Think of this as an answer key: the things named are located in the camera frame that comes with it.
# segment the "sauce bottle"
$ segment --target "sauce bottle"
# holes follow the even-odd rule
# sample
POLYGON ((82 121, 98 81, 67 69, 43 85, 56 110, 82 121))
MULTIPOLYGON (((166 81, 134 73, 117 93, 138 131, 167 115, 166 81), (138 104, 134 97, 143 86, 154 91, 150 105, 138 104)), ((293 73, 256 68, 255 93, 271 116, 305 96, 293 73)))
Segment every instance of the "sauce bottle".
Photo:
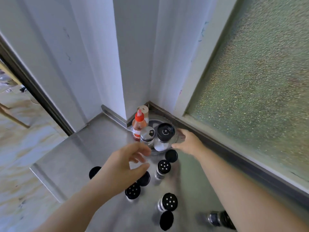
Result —
POLYGON ((132 121, 132 133, 136 141, 140 141, 141 130, 147 126, 147 123, 144 119, 144 114, 141 112, 141 109, 137 110, 135 114, 135 119, 132 121))

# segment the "right hand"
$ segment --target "right hand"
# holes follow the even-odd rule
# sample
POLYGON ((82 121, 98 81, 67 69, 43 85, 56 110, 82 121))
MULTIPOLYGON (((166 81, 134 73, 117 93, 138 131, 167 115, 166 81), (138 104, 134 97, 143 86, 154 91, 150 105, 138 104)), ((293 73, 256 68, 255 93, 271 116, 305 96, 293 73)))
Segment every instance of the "right hand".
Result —
POLYGON ((193 133, 186 129, 178 129, 185 137, 185 141, 182 143, 174 143, 172 144, 172 148, 180 149, 183 152, 193 155, 195 158, 198 159, 199 155, 201 154, 202 150, 206 149, 203 143, 195 136, 193 133))

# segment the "textured glass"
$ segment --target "textured glass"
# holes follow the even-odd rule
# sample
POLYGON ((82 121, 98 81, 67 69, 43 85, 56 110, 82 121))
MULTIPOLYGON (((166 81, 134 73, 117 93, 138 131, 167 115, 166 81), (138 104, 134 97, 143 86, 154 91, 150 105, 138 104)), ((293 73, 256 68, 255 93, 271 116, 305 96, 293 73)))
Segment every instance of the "textured glass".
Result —
POLYGON ((309 181, 309 0, 245 0, 187 113, 309 181))

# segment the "marble floor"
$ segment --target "marble floor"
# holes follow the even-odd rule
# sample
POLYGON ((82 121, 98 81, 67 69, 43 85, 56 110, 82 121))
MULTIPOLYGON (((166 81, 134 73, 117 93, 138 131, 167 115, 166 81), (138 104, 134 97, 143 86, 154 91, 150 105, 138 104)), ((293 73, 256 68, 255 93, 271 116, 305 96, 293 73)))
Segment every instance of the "marble floor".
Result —
POLYGON ((0 232, 32 231, 60 205, 29 167, 67 135, 19 88, 0 93, 7 113, 31 126, 0 115, 0 232))

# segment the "black lid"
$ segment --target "black lid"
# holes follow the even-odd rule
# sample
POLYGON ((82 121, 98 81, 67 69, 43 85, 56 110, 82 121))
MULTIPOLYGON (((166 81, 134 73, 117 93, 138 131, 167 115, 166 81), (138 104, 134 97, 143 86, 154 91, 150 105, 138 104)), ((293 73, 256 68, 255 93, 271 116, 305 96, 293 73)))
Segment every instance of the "black lid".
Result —
POLYGON ((168 142, 175 134, 175 128, 169 123, 159 124, 157 130, 157 136, 162 142, 168 142))
POLYGON ((100 166, 96 166, 94 168, 92 168, 89 172, 89 178, 92 179, 97 173, 98 171, 101 169, 100 166))
POLYGON ((158 170, 161 174, 167 174, 171 171, 171 164, 167 160, 160 160, 158 163, 158 170))
POLYGON ((141 187, 139 184, 134 183, 125 190, 125 194, 129 199, 136 199, 141 193, 141 187))
POLYGON ((172 227, 174 222, 174 215, 171 211, 165 211, 160 218, 160 227, 162 230, 167 231, 172 227))
POLYGON ((145 172, 145 174, 136 181, 137 184, 139 184, 141 187, 145 187, 150 182, 150 174, 148 171, 145 172))
POLYGON ((178 200, 176 195, 172 193, 166 193, 162 198, 163 207, 168 211, 174 211, 178 206, 178 200))
POLYGON ((170 163, 174 163, 178 160, 178 154, 173 149, 168 150, 167 152, 165 152, 165 159, 170 163))

